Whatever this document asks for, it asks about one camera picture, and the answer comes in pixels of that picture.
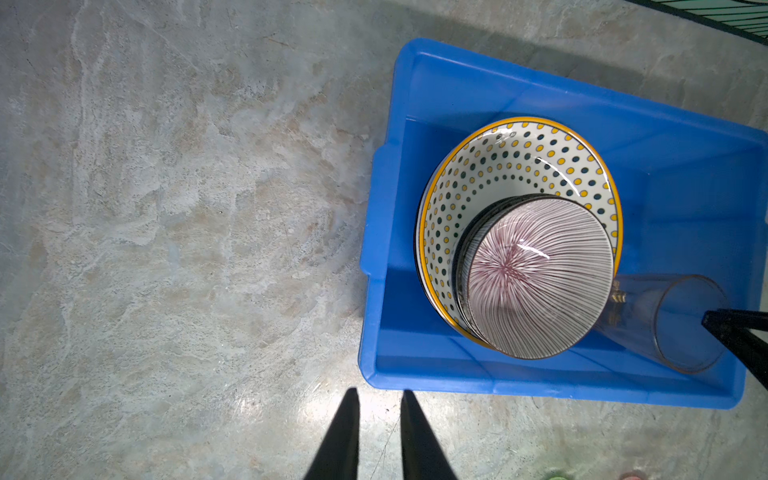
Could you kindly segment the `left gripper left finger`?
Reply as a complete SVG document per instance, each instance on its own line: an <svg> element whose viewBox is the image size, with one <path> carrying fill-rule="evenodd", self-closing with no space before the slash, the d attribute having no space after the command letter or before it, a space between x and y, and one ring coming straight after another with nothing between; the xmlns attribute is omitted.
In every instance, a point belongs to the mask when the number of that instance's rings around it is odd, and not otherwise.
<svg viewBox="0 0 768 480"><path fill-rule="evenodd" d="M305 480L356 480L359 463L360 404L356 388L349 388L311 463Z"/></svg>

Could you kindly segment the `pink striped bowl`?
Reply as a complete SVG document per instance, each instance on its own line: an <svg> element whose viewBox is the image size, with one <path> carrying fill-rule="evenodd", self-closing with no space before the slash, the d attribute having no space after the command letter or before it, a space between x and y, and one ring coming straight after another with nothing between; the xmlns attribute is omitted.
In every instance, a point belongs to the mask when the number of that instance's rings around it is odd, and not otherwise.
<svg viewBox="0 0 768 480"><path fill-rule="evenodd" d="M601 222L546 194L498 200L460 236L454 298L467 329L521 360L556 356L593 328L609 299L615 260Z"/></svg>

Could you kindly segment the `green transparent cup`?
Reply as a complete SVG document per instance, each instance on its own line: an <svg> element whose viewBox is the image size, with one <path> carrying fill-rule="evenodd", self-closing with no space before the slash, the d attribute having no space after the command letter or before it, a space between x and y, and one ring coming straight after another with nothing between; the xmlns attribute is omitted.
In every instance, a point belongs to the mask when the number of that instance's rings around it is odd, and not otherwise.
<svg viewBox="0 0 768 480"><path fill-rule="evenodd" d="M543 480L572 480L569 476L565 475L562 472L550 472L547 473L543 478Z"/></svg>

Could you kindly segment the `yellow transparent cup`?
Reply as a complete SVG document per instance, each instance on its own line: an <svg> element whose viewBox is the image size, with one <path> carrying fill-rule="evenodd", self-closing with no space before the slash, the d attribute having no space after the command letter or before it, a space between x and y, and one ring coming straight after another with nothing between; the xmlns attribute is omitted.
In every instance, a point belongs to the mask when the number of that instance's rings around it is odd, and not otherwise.
<svg viewBox="0 0 768 480"><path fill-rule="evenodd" d="M724 354L702 321L706 312L728 307L722 288L702 275L619 275L595 329L637 355L692 375Z"/></svg>

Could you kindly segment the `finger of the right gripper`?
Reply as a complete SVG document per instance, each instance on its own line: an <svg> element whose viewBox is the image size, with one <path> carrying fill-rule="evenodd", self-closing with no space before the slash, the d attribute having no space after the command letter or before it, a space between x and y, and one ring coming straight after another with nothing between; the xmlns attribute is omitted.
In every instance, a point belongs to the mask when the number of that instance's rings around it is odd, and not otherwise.
<svg viewBox="0 0 768 480"><path fill-rule="evenodd" d="M767 342L753 330L767 331L767 313L718 309L704 314L702 326L725 346L764 388L767 383Z"/></svg>

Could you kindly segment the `pink transparent cup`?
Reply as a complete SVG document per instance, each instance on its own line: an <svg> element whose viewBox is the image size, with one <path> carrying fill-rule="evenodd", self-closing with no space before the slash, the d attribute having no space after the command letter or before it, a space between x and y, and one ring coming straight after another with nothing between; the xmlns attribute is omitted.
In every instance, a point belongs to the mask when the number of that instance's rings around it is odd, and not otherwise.
<svg viewBox="0 0 768 480"><path fill-rule="evenodd" d="M621 474L619 480L647 480L647 476L639 471L630 471Z"/></svg>

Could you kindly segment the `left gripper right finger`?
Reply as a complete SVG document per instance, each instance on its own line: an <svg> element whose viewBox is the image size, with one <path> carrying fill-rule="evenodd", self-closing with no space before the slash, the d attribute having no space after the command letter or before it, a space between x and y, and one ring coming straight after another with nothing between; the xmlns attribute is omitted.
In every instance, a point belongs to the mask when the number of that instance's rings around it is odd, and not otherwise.
<svg viewBox="0 0 768 480"><path fill-rule="evenodd" d="M411 390L405 390L401 400L400 437L405 480L457 479Z"/></svg>

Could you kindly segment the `yellow rim dotted plate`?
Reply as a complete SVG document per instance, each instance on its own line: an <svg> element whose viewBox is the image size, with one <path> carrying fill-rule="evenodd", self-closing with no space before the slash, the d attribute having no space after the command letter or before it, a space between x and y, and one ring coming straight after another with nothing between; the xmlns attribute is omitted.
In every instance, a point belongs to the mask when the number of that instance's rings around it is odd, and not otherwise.
<svg viewBox="0 0 768 480"><path fill-rule="evenodd" d="M415 258L422 287L438 314L489 349L467 329L457 310L452 285L457 243L487 206L529 194L561 197L589 210L609 236L614 278L620 265L624 221L618 189L605 161L582 136L536 117L503 119L472 133L435 168L424 188Z"/></svg>

